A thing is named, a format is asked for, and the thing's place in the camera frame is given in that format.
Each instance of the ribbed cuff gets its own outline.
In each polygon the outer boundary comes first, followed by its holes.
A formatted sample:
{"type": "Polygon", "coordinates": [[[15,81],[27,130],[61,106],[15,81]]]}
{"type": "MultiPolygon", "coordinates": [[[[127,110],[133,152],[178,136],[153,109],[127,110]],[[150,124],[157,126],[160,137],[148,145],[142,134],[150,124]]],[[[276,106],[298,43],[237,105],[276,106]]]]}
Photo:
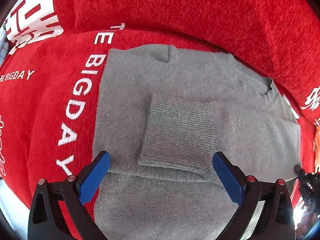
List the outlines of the ribbed cuff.
{"type": "Polygon", "coordinates": [[[210,102],[154,94],[138,163],[210,176],[214,135],[210,102]]]}

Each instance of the blue gripper pad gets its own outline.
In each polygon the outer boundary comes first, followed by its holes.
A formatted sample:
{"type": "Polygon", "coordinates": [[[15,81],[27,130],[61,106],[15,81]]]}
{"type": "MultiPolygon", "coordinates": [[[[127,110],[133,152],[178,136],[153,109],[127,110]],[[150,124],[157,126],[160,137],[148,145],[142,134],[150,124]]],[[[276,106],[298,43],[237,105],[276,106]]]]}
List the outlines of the blue gripper pad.
{"type": "Polygon", "coordinates": [[[91,201],[94,193],[97,191],[101,181],[111,166],[111,157],[109,153],[101,152],[100,154],[102,154],[102,157],[100,157],[99,162],[80,185],[79,200],[82,205],[91,201]]]}
{"type": "Polygon", "coordinates": [[[241,183],[236,179],[237,174],[233,173],[236,168],[239,169],[240,173],[242,173],[240,168],[233,166],[222,152],[216,152],[213,155],[212,165],[231,201],[240,206],[244,199],[246,184],[241,185],[241,183]]]}

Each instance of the red fabric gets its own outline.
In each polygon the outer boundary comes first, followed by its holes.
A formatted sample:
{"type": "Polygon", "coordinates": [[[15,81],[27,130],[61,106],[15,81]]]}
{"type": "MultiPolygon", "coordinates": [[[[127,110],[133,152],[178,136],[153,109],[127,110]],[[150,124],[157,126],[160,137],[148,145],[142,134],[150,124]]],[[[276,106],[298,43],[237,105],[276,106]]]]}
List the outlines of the red fabric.
{"type": "MultiPolygon", "coordinates": [[[[88,70],[85,63],[91,54],[153,43],[206,51],[217,51],[218,46],[281,84],[293,104],[295,100],[304,106],[319,86],[319,21],[305,0],[53,0],[53,4],[62,35],[17,49],[0,68],[0,77],[25,70],[23,79],[0,82],[0,115],[4,179],[28,207],[40,178],[49,182],[66,178],[57,160],[74,155],[67,165],[73,174],[92,160],[105,61],[90,68],[97,75],[81,74],[88,70]],[[94,44],[99,31],[121,23],[125,29],[115,31],[111,44],[100,43],[100,38],[94,44]],[[27,80],[28,70],[35,72],[27,80]],[[88,94],[75,96],[73,89],[81,78],[90,78],[93,85],[88,94]],[[85,102],[76,120],[66,116],[69,100],[85,102]],[[58,146],[62,123],[77,133],[77,139],[58,146]]],[[[320,107],[299,112],[298,105],[293,107],[300,115],[301,159],[303,167],[313,171],[315,131],[310,122],[320,117],[320,107]]],[[[86,205],[91,216],[94,201],[86,205]]],[[[79,238],[70,218],[66,220],[79,238]]]]}

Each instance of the gray sweater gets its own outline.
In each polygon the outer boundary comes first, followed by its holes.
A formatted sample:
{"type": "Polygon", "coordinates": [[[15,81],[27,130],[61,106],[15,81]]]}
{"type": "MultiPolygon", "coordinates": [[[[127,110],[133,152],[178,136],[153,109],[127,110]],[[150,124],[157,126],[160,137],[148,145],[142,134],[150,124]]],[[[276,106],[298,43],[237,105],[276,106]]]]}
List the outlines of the gray sweater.
{"type": "MultiPolygon", "coordinates": [[[[114,239],[215,239],[237,205],[212,167],[222,151],[245,174],[295,177],[300,128],[272,80],[232,55],[147,45],[109,52],[94,157],[112,168],[96,223],[114,239]]],[[[247,233],[261,211],[256,210],[247,233]]]]}

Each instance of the red blanket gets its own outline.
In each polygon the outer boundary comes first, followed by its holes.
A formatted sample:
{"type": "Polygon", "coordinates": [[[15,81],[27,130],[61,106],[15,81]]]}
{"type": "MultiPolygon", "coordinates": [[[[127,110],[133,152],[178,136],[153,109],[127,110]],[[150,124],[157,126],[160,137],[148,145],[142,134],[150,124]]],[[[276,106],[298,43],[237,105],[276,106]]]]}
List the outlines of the red blanket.
{"type": "Polygon", "coordinates": [[[19,0],[6,30],[16,50],[0,68],[0,171],[27,207],[40,178],[63,180],[92,160],[111,48],[234,54],[285,93],[299,116],[303,168],[314,171],[320,28],[305,0],[19,0]]]}

